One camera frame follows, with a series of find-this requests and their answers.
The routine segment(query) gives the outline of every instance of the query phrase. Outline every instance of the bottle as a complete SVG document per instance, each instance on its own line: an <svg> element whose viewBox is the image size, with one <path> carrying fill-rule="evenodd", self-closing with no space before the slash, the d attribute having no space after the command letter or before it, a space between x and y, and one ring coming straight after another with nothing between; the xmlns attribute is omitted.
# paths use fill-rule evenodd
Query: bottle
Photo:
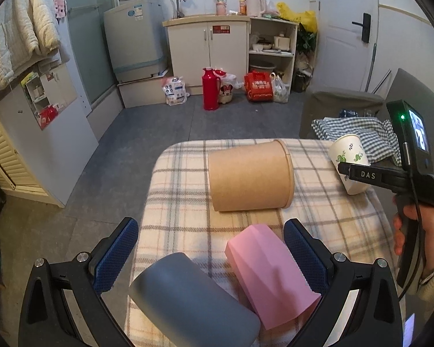
<svg viewBox="0 0 434 347"><path fill-rule="evenodd" d="M227 4L224 0L217 0L216 11L218 16L227 15Z"/></svg>
<svg viewBox="0 0 434 347"><path fill-rule="evenodd" d="M246 0L240 0L240 14L242 16L247 15L247 5L246 5Z"/></svg>
<svg viewBox="0 0 434 347"><path fill-rule="evenodd" d="M220 78L214 69L204 68L203 80L203 102L206 111L214 111L218 108L218 95L220 90Z"/></svg>

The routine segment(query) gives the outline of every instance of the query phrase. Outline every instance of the paper cup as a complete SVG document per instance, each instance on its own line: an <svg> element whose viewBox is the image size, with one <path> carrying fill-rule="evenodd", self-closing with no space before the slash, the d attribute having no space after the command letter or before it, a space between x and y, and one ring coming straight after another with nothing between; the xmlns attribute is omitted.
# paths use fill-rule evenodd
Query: paper cup
<svg viewBox="0 0 434 347"><path fill-rule="evenodd" d="M285 208L294 195L293 162L279 140L214 151L209 184L215 211Z"/></svg>
<svg viewBox="0 0 434 347"><path fill-rule="evenodd" d="M367 155L361 145L360 137L356 134L346 134L338 138L331 145L328 154L331 161L336 166L341 162L370 165ZM349 180L347 175L340 174L339 177L346 188L347 194L354 195L366 191L370 185Z"/></svg>

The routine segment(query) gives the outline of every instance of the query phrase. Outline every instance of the kettle handle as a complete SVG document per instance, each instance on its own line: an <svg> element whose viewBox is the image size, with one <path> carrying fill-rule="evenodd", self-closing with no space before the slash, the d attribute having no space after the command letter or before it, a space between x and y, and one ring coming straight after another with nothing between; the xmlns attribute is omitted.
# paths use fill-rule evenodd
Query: kettle handle
<svg viewBox="0 0 434 347"><path fill-rule="evenodd" d="M267 12L267 0L260 0L260 13L265 14Z"/></svg>

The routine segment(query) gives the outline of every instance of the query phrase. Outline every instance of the phone screen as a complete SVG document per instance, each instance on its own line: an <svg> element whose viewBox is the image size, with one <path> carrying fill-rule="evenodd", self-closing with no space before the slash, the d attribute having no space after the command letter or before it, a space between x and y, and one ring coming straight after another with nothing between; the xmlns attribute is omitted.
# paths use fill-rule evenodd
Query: phone screen
<svg viewBox="0 0 434 347"><path fill-rule="evenodd" d="M428 138L426 136L426 130L424 129L422 120L412 110L409 110L409 112L410 112L411 125L413 125L413 130L415 131L415 139L417 145L420 149L428 152L429 151Z"/></svg>

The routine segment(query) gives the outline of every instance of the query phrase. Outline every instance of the plaid blanket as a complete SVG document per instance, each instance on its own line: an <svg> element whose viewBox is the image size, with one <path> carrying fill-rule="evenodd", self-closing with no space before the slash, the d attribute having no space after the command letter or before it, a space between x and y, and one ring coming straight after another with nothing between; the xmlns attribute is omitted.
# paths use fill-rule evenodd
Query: plaid blanket
<svg viewBox="0 0 434 347"><path fill-rule="evenodd" d="M389 120L382 123L376 117L325 118L312 121L312 128L319 139L327 141L356 134L370 163L392 157L395 165L402 166L397 136Z"/></svg>
<svg viewBox="0 0 434 347"><path fill-rule="evenodd" d="M184 252L242 304L249 306L225 257L228 239L250 224L268 224L279 236L283 224L298 218L332 252L351 260L372 263L385 258L395 272L392 231L373 189L349 196L328 157L329 141L283 140L292 156L295 191L290 207L276 211L218 213L209 195L207 156L215 150L270 140L184 142L158 158L140 230L132 268L132 282L143 270L173 252ZM308 318L266 331L253 346L286 346ZM127 336L137 347L172 346L172 343L128 298Z"/></svg>

